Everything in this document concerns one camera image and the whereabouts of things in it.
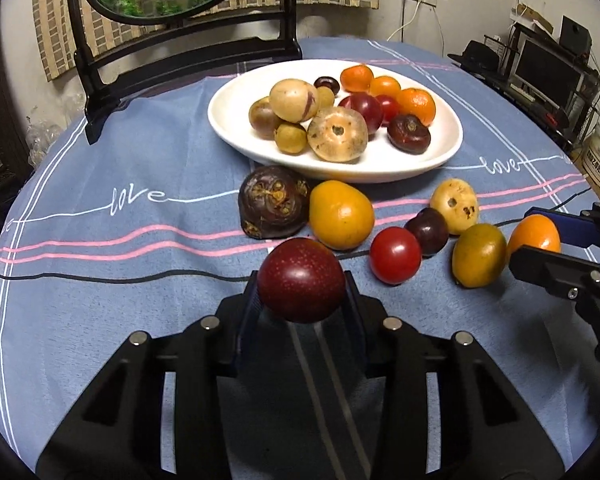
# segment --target speaker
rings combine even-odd
[[[562,17],[562,30],[560,32],[560,46],[571,52],[574,56],[589,60],[591,52],[591,34],[579,23],[566,16]]]

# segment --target tablecloth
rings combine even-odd
[[[538,127],[448,60],[405,44],[349,38],[301,46],[305,58],[358,60],[411,77],[449,102],[464,127],[461,149],[442,168],[359,186],[375,204],[374,232],[404,224],[449,177],[472,184],[481,221],[492,223],[520,218],[530,206],[555,206],[588,187]],[[0,274],[31,279],[0,278],[0,431],[31,468],[131,332],[179,332],[244,287],[197,275],[116,280],[170,269],[248,276],[272,247],[244,236],[238,221],[237,190],[254,163],[222,142],[206,118],[212,95],[248,68],[239,64],[234,73],[132,100],[110,116],[93,146],[85,121],[77,121],[11,208],[0,236]],[[589,191],[562,210],[579,212],[595,201]],[[507,236],[513,227],[503,228]],[[488,288],[458,288],[448,275],[451,250],[449,243],[398,287],[379,283],[365,257],[343,266],[363,294],[421,332],[473,333],[571,465],[597,427],[600,366],[592,331],[572,304],[516,282],[508,270]],[[600,261],[597,249],[566,250]],[[35,278],[49,272],[74,278]],[[264,313],[240,376],[219,383],[234,478],[366,478],[382,388],[353,362],[339,313],[316,325]],[[168,470],[174,468],[172,407],[169,378],[162,438]],[[432,417],[429,468],[439,459],[435,410]]]

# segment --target computer monitor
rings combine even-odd
[[[522,45],[512,76],[556,108],[568,108],[583,81],[582,71],[529,38]]]

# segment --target silver screw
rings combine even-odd
[[[133,332],[132,335],[129,336],[129,342],[135,346],[145,343],[147,339],[149,339],[149,336],[146,334],[146,332],[143,332],[142,330]]]
[[[474,336],[468,332],[458,332],[456,334],[456,341],[458,341],[462,346],[469,346],[475,341],[475,339]]]
[[[397,317],[385,317],[382,320],[382,326],[387,330],[398,330],[402,327],[402,321]]]
[[[220,320],[216,316],[206,316],[200,320],[200,326],[205,330],[213,330],[220,326]]]

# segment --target white plate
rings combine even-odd
[[[297,78],[308,83],[323,75],[340,79],[340,73],[354,65],[355,62],[333,59],[302,59],[257,68],[229,81],[216,92],[207,111],[209,122],[222,140],[249,158],[263,164],[281,164],[320,180],[394,182],[432,170],[455,155],[462,144],[462,124],[451,106],[417,81],[372,65],[369,68],[375,76],[390,75],[402,88],[424,88],[433,96],[437,112],[429,128],[431,145],[422,155],[409,155],[393,147],[386,128],[376,132],[365,152],[354,162],[327,162],[309,147],[299,155],[287,155],[278,150],[273,140],[260,138],[249,124],[251,104],[269,95],[272,86],[281,79]],[[346,95],[347,92],[341,90],[336,104]]]

